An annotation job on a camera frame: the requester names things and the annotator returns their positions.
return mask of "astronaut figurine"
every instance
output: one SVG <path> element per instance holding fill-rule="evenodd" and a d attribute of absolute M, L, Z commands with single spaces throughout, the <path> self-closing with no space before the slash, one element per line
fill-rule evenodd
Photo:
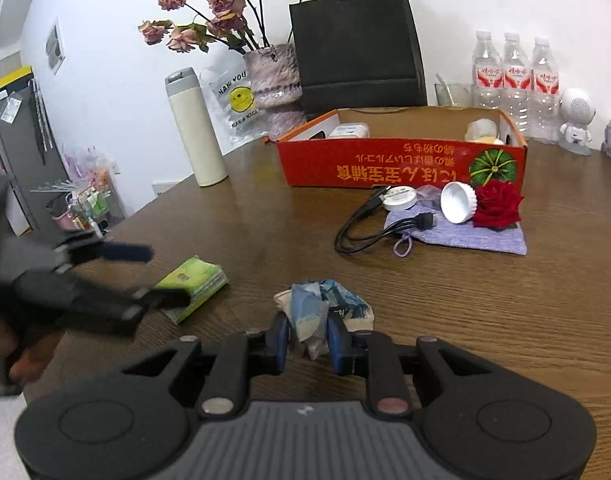
<path fill-rule="evenodd" d="M 561 114 L 567 121 L 561 126 L 559 146 L 578 155 L 589 155 L 587 143 L 592 140 L 588 125 L 597 111 L 589 100 L 586 91 L 578 88 L 567 89 L 561 98 Z"/>

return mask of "electrical outlet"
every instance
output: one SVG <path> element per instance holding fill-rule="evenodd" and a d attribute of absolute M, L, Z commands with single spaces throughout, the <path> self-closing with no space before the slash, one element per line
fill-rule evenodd
<path fill-rule="evenodd" d="M 152 189 L 154 189 L 154 194 L 156 196 L 161 196 L 167 190 L 176 186 L 176 184 L 178 184 L 178 182 L 154 182 L 152 184 Z"/>

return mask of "textured vase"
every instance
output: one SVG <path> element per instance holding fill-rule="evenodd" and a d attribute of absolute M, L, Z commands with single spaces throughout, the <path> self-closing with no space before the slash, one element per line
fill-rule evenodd
<path fill-rule="evenodd" d="M 299 101 L 301 75 L 293 44 L 268 46 L 245 56 L 255 103 L 268 117 L 268 135 L 277 140 L 305 123 Z"/>

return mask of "circular pad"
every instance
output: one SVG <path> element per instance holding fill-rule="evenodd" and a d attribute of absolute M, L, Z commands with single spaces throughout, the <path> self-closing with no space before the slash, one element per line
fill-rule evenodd
<path fill-rule="evenodd" d="M 476 421 L 485 433 L 505 442 L 536 440 L 552 425 L 546 411 L 524 400 L 490 402 L 479 410 Z"/>
<path fill-rule="evenodd" d="M 111 374 L 32 402 L 15 439 L 38 478 L 127 480 L 171 462 L 188 434 L 185 410 L 156 378 Z"/>
<path fill-rule="evenodd" d="M 73 442 L 103 444 L 121 438 L 134 424 L 134 413 L 119 402 L 95 400 L 73 406 L 61 416 L 61 433 Z"/>
<path fill-rule="evenodd" d="M 576 400 L 510 372 L 455 378 L 422 428 L 441 462 L 486 480 L 577 478 L 596 441 Z"/>

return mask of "refrigerator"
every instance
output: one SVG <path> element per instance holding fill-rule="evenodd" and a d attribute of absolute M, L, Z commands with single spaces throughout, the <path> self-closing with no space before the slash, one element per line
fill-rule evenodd
<path fill-rule="evenodd" d="M 1 119 L 8 99 L 0 100 L 0 163 L 11 181 L 32 231 L 47 242 L 63 239 L 63 231 L 52 219 L 49 202 L 57 195 L 53 192 L 32 192 L 46 183 L 69 179 L 49 127 L 39 124 L 42 111 L 36 107 L 31 87 L 13 93 L 21 101 L 18 112 L 10 124 Z"/>

